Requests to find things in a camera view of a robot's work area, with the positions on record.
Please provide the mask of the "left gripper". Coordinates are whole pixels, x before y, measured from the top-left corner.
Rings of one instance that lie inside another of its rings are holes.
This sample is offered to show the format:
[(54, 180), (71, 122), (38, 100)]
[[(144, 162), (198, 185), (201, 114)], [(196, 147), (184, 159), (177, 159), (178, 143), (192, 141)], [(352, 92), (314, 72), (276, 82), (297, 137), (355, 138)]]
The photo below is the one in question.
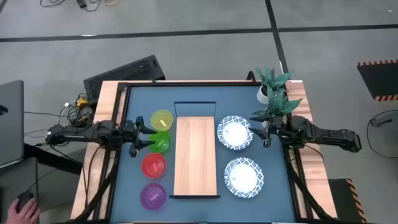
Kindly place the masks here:
[(138, 116), (136, 122), (132, 120), (125, 120), (119, 124), (121, 131), (122, 143), (131, 143), (133, 148), (136, 150), (141, 150), (147, 146), (155, 144), (155, 141), (143, 141), (138, 139), (139, 133), (142, 134), (156, 134), (157, 131), (150, 129), (145, 126), (144, 118)]

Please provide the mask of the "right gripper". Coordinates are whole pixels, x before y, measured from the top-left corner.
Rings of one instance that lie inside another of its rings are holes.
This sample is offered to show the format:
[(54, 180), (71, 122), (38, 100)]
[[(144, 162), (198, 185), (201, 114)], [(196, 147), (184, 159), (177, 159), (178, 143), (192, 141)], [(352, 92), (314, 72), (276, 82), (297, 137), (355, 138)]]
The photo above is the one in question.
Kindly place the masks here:
[(249, 128), (250, 131), (259, 136), (261, 139), (270, 139), (272, 134), (275, 134), (282, 139), (289, 138), (287, 133), (287, 125), (283, 117), (273, 116), (271, 118), (270, 114), (266, 113), (264, 115), (252, 117), (250, 120), (259, 123), (268, 122), (267, 128)]

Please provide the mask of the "green translucent plastic bowl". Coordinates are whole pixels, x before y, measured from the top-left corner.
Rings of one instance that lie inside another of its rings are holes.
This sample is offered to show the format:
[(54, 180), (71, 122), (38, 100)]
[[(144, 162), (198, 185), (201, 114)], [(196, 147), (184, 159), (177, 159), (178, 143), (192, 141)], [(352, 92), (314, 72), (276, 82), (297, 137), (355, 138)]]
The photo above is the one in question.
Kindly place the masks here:
[(166, 131), (158, 131), (155, 134), (151, 134), (149, 140), (154, 141), (149, 146), (152, 152), (165, 153), (170, 148), (170, 136)]

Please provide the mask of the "yellow translucent plastic bowl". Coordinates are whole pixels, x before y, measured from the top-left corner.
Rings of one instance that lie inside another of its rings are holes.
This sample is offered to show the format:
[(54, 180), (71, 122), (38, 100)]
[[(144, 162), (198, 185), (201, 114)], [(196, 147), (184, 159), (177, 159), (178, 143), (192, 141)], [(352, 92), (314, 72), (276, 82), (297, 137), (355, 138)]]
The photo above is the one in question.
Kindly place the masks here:
[(150, 123), (158, 131), (167, 131), (174, 121), (173, 114), (169, 110), (157, 110), (151, 116)]

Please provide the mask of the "blue patterned white plate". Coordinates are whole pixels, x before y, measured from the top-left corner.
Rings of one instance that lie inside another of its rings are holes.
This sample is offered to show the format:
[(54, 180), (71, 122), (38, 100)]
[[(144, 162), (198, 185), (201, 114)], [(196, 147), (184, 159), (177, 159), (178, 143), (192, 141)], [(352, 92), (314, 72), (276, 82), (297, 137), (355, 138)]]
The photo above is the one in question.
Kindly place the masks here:
[(216, 135), (224, 147), (240, 151), (248, 148), (253, 140), (250, 122), (237, 115), (224, 117), (217, 125)]
[(234, 196), (253, 198), (263, 188), (264, 173), (254, 160), (248, 157), (237, 157), (226, 165), (224, 183)]

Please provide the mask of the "red translucent plastic bowl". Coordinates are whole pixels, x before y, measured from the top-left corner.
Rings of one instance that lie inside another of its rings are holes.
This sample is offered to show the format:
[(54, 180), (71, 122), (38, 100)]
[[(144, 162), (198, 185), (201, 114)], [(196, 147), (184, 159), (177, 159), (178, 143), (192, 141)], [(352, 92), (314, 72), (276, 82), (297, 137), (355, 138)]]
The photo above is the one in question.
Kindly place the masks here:
[(166, 161), (162, 154), (151, 153), (146, 155), (141, 164), (143, 174), (148, 178), (158, 178), (166, 170)]

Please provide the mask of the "purple translucent plastic bowl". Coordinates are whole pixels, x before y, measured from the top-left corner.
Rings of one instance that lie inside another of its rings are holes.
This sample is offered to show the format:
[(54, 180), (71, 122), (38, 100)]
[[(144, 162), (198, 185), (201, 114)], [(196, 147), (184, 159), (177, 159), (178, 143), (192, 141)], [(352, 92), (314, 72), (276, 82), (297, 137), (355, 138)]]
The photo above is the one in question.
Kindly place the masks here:
[(142, 189), (140, 202), (146, 210), (158, 210), (165, 203), (166, 196), (163, 186), (151, 183)]

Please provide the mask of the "wooden tray board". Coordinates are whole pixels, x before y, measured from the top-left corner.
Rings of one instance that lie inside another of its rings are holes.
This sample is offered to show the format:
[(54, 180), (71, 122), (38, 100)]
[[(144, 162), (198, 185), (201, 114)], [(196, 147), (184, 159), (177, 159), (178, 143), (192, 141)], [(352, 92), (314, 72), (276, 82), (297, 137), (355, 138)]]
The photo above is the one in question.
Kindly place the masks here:
[(216, 199), (214, 101), (176, 101), (175, 171), (172, 199)]

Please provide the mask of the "black perforated computer case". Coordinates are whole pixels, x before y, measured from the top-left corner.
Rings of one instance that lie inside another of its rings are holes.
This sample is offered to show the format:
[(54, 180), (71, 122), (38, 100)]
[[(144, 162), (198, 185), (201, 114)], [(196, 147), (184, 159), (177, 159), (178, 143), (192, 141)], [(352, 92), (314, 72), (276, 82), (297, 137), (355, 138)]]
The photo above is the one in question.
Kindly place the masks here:
[(97, 100), (104, 81), (165, 80), (165, 75), (155, 55), (144, 57), (123, 66), (108, 70), (83, 80), (89, 100)]

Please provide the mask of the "black hazard-striped floor mat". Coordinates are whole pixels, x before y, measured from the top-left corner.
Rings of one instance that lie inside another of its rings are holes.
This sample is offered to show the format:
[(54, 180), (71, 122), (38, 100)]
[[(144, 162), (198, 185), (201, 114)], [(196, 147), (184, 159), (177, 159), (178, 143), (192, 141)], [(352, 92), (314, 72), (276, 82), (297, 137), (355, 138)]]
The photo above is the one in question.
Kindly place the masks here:
[(358, 72), (376, 101), (398, 101), (398, 60), (358, 62)]
[(329, 179), (328, 182), (338, 219), (343, 222), (367, 223), (353, 181), (351, 179)]

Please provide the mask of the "grey floor stand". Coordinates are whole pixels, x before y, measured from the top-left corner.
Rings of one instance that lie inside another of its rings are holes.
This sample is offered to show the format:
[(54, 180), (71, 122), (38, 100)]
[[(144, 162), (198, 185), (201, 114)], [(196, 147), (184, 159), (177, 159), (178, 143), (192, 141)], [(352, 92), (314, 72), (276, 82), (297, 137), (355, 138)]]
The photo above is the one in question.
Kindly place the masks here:
[(371, 126), (380, 127), (387, 123), (397, 123), (398, 124), (398, 110), (388, 110), (383, 111), (369, 120)]

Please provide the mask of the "grey laptop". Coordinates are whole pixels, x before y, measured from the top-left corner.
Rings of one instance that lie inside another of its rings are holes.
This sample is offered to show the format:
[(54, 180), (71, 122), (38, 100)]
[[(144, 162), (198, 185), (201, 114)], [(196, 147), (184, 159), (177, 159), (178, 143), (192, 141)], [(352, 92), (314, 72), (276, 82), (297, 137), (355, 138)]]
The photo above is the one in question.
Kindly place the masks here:
[(24, 154), (24, 82), (0, 85), (0, 166)]

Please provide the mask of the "black computer mouse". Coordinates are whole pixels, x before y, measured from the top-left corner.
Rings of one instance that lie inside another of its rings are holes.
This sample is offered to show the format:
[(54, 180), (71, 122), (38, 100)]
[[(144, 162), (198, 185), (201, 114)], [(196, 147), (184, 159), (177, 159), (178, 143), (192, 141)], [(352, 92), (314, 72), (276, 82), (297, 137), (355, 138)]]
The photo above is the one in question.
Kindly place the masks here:
[(21, 193), (17, 199), (19, 200), (16, 206), (16, 212), (19, 213), (22, 208), (25, 206), (25, 204), (34, 197), (34, 194), (30, 191), (27, 190), (23, 193)]

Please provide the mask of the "dark grey desk pad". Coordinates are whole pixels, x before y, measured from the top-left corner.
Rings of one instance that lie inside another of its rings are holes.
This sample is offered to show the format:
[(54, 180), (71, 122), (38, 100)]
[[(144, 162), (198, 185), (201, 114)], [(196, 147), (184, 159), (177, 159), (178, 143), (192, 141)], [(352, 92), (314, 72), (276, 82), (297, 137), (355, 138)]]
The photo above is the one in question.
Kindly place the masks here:
[(0, 168), (0, 224), (5, 224), (7, 210), (20, 194), (39, 200), (38, 162), (35, 158)]

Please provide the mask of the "person's hand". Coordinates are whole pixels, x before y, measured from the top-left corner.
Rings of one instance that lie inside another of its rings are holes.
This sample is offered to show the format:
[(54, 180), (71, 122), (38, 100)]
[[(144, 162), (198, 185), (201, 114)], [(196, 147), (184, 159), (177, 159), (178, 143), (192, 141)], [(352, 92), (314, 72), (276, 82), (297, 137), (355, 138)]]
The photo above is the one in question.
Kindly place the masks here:
[(6, 224), (35, 224), (39, 219), (40, 208), (36, 199), (31, 198), (18, 212), (19, 199), (15, 199), (7, 211)]

